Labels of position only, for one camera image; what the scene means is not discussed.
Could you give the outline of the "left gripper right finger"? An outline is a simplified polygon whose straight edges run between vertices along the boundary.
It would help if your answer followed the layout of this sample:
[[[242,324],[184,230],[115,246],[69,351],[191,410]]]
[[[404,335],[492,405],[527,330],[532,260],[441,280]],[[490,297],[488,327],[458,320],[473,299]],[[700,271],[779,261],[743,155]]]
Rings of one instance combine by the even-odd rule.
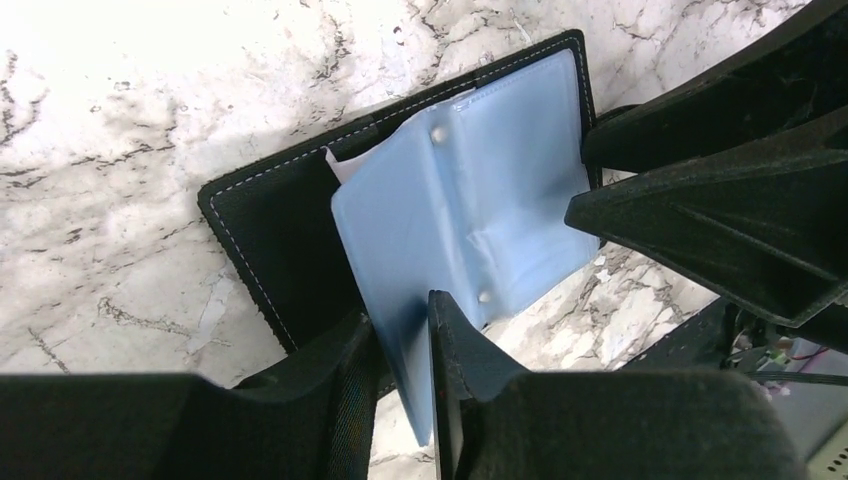
[[[441,479],[804,479],[770,404],[736,373],[531,371],[428,298]]]

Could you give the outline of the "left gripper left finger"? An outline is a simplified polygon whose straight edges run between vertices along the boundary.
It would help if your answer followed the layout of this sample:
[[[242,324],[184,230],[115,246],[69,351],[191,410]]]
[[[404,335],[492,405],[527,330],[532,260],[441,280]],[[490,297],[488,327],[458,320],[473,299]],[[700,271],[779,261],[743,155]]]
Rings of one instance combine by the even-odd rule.
[[[5,479],[364,479],[380,352],[364,317],[227,389],[196,374],[1,380]]]

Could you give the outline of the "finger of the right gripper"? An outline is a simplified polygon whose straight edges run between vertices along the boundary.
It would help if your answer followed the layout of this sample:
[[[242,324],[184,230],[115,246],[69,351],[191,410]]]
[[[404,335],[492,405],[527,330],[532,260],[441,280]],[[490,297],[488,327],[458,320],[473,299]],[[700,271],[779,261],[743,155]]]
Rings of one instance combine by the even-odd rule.
[[[586,136],[588,167],[641,173],[709,156],[847,104],[847,4],[811,1],[768,34]]]
[[[847,292],[847,112],[578,195],[564,220],[800,326]]]

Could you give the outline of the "black leather card holder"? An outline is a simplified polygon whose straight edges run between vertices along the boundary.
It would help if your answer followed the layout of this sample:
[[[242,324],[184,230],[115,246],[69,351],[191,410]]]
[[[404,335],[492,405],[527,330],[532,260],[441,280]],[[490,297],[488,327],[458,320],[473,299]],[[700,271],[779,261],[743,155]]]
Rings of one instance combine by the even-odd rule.
[[[358,155],[415,113],[559,51],[576,62],[582,133],[596,124],[584,34],[563,31],[488,65],[389,102],[206,183],[198,206],[285,352],[335,327],[361,303],[330,213],[339,186],[323,149]]]

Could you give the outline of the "light blue card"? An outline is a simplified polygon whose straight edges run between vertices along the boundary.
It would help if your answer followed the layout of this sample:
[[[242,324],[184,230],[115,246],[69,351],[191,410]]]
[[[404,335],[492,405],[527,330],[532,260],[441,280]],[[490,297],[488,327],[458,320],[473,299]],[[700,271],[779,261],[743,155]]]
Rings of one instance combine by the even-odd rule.
[[[448,292],[481,328],[525,310],[598,250],[564,222],[590,188],[578,63],[565,48],[463,87],[344,163],[332,214],[420,445],[434,413],[429,293]]]

